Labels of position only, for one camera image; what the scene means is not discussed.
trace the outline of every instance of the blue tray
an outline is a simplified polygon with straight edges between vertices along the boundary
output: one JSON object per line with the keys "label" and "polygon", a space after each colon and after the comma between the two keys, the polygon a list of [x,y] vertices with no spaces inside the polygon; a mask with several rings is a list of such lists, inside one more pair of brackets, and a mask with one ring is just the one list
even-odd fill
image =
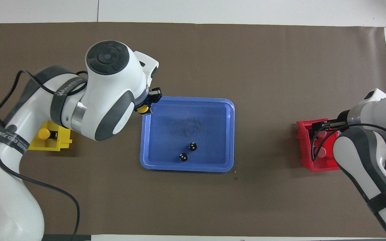
{"label": "blue tray", "polygon": [[[141,165],[147,169],[226,172],[233,166],[235,106],[228,99],[163,96],[142,118]],[[197,144],[190,151],[190,142]],[[181,153],[188,159],[182,162]]]}

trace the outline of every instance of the robotic arm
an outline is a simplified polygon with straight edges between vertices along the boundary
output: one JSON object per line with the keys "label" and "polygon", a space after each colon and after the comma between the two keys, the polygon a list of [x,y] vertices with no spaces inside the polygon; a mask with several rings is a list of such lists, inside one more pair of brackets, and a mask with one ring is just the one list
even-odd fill
{"label": "robotic arm", "polygon": [[[336,122],[386,128],[386,94],[379,89],[371,91],[360,104],[341,113]],[[386,231],[386,132],[350,127],[336,139],[333,153]]]}
{"label": "robotic arm", "polygon": [[[34,76],[44,88],[28,82],[0,127],[0,159],[5,166],[19,172],[29,142],[50,119],[101,141],[119,133],[134,110],[151,113],[151,104],[162,96],[160,88],[149,90],[159,63],[123,43],[95,44],[85,61],[87,81],[64,67],[52,66]],[[43,233],[37,201],[22,180],[0,168],[0,240],[39,241]]]}

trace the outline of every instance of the red box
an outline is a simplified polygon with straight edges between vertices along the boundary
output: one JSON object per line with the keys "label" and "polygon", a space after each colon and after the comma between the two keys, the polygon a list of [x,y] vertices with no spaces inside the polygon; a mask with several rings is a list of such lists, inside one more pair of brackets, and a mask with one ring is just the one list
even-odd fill
{"label": "red box", "polygon": [[[337,165],[336,160],[333,156],[333,145],[339,136],[339,131],[332,134],[324,143],[323,148],[326,150],[326,154],[323,157],[317,157],[315,162],[312,161],[311,157],[311,138],[309,136],[309,130],[312,129],[312,124],[316,122],[328,121],[328,119],[315,119],[308,120],[306,122],[297,122],[299,125],[299,129],[297,132],[296,138],[300,142],[300,151],[302,152],[302,159],[300,162],[303,164],[305,168],[310,169],[311,172],[319,172],[319,171],[332,171],[332,170],[340,170]],[[326,135],[320,137],[315,140],[314,146],[319,146],[324,139],[329,134],[326,132]]]}

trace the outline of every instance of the brown paper mat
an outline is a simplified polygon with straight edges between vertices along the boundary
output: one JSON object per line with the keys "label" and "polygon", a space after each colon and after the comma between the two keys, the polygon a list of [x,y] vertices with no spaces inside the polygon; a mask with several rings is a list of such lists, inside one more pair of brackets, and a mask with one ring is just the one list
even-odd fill
{"label": "brown paper mat", "polygon": [[[0,24],[0,101],[17,70],[54,64],[84,70],[87,49],[109,39],[160,62],[153,87],[164,95],[233,101],[235,164],[224,174],[144,169],[138,114],[107,141],[73,133],[67,150],[29,151],[21,173],[79,200],[80,234],[386,237],[341,171],[312,174],[300,165],[295,125],[335,118],[375,87],[386,92],[383,28]],[[27,186],[46,233],[72,232],[69,199]]]}

